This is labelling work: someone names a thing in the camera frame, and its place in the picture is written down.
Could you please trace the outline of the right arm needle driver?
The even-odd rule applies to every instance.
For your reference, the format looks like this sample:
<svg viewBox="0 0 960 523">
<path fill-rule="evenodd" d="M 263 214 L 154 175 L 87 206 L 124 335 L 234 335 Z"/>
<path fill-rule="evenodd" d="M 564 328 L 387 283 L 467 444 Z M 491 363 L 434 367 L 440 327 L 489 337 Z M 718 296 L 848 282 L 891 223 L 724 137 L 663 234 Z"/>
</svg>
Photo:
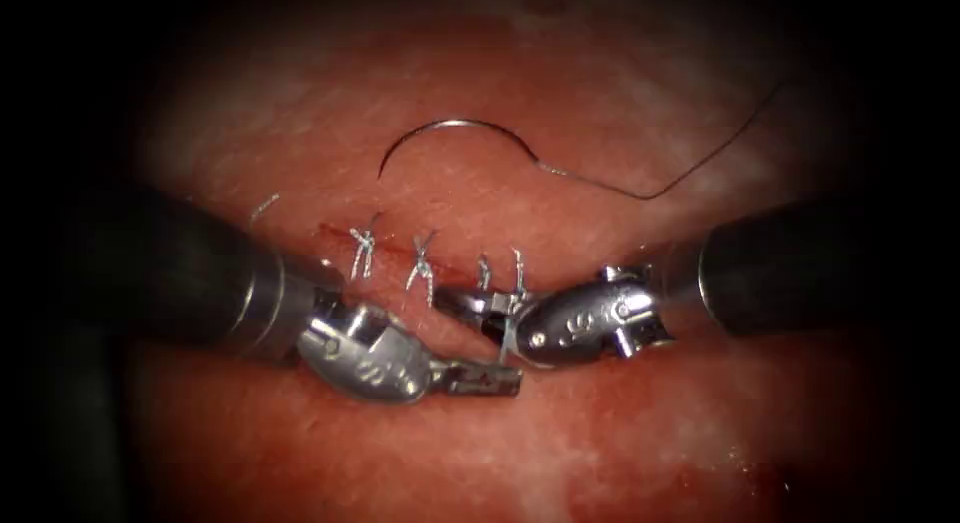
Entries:
<svg viewBox="0 0 960 523">
<path fill-rule="evenodd" d="M 630 359 L 675 337 L 659 315 L 649 269 L 606 265 L 598 275 L 535 299 L 515 315 L 515 354 L 536 367 Z"/>
</svg>

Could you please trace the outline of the left arm needle driver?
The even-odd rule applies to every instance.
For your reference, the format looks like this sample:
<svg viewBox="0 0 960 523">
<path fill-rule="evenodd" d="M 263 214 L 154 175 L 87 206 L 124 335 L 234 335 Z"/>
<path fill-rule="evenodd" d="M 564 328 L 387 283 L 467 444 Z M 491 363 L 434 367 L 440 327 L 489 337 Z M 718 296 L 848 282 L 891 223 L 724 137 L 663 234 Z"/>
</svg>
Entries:
<svg viewBox="0 0 960 523">
<path fill-rule="evenodd" d="M 432 353 L 396 315 L 370 301 L 345 302 L 316 290 L 298 354 L 319 378 L 356 399 L 412 404 L 431 390 Z"/>
</svg>

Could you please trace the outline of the right arm needle driver jaw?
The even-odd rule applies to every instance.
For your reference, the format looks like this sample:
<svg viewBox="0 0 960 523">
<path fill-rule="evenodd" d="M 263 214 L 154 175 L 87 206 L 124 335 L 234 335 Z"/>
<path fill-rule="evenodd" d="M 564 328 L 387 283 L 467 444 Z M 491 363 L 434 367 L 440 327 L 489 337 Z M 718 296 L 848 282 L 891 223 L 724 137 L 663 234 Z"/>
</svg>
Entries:
<svg viewBox="0 0 960 523">
<path fill-rule="evenodd" d="M 486 320 L 482 323 L 482 334 L 499 347 L 501 356 L 518 354 L 514 320 Z"/>
<path fill-rule="evenodd" d="M 467 287 L 438 287 L 434 309 L 465 324 L 505 320 L 532 304 L 537 295 L 521 291 L 500 291 Z"/>
</svg>

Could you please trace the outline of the left arm needle driver jaw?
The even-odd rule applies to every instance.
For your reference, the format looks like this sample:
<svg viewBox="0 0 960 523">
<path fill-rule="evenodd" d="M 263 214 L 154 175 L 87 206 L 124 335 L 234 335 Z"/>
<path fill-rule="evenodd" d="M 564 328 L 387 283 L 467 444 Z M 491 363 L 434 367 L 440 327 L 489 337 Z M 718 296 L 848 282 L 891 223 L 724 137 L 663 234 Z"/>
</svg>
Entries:
<svg viewBox="0 0 960 523">
<path fill-rule="evenodd" d="M 440 383 L 521 383 L 520 369 L 494 362 L 432 359 L 430 370 Z"/>
<path fill-rule="evenodd" d="M 445 384 L 440 392 L 452 397 L 503 397 L 514 398 L 520 393 L 521 383 L 479 384 L 454 382 Z"/>
</svg>

